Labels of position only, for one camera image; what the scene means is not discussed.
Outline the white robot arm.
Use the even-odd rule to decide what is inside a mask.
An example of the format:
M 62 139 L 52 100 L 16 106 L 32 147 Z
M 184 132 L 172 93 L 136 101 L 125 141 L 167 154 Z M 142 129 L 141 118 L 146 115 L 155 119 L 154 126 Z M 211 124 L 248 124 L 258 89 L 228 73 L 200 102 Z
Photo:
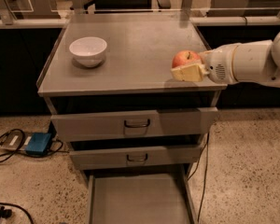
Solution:
M 274 40 L 233 43 L 204 52 L 181 50 L 172 60 L 174 79 L 217 84 L 243 82 L 280 88 L 280 32 Z

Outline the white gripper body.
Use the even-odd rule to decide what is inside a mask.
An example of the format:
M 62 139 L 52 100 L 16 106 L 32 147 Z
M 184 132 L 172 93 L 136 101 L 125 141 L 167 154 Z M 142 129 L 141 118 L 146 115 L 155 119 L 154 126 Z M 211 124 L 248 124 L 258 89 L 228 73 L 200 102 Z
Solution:
M 218 84 L 235 84 L 237 82 L 233 74 L 233 58 L 239 43 L 223 45 L 212 49 L 212 53 L 203 56 L 202 61 L 209 72 L 208 77 Z

